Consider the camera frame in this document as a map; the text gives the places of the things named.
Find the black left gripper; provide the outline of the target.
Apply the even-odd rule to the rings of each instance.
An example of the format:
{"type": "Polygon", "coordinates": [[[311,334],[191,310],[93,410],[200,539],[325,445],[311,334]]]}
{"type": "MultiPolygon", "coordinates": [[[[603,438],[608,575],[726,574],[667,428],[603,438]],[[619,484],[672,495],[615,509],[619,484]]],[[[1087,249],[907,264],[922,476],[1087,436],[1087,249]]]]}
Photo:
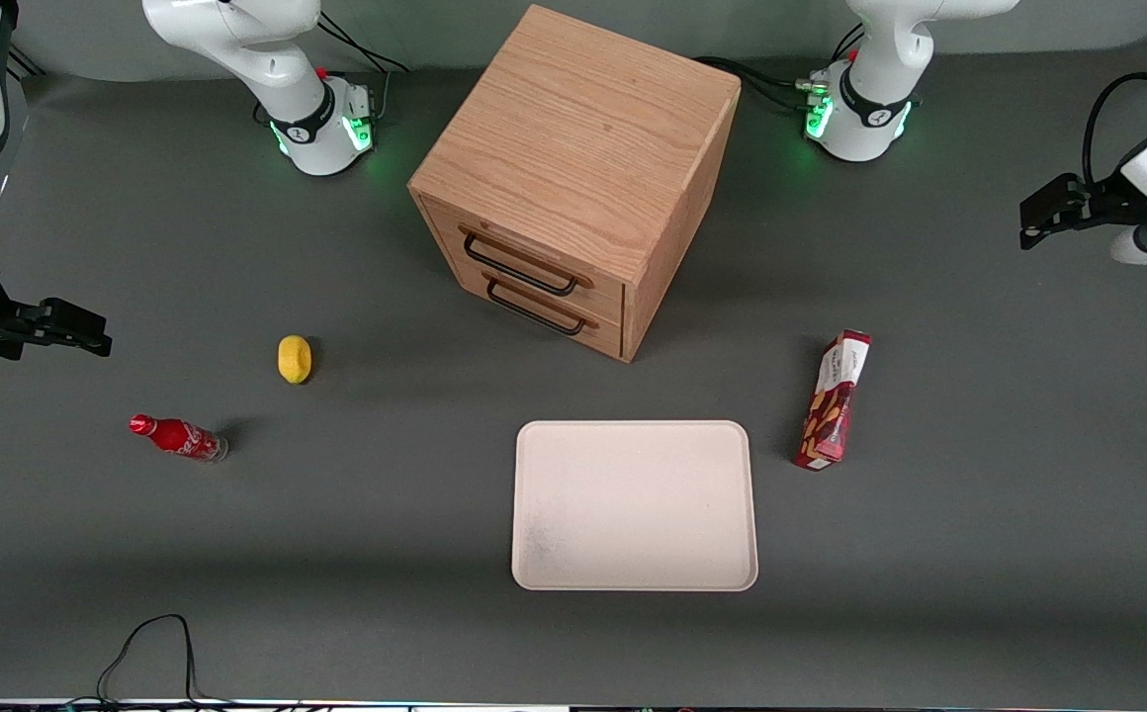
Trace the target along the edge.
{"type": "Polygon", "coordinates": [[[1022,199],[1019,208],[1019,248],[1033,249],[1063,230],[1147,222],[1147,195],[1123,174],[1080,183],[1080,177],[1053,177],[1022,199]]]}

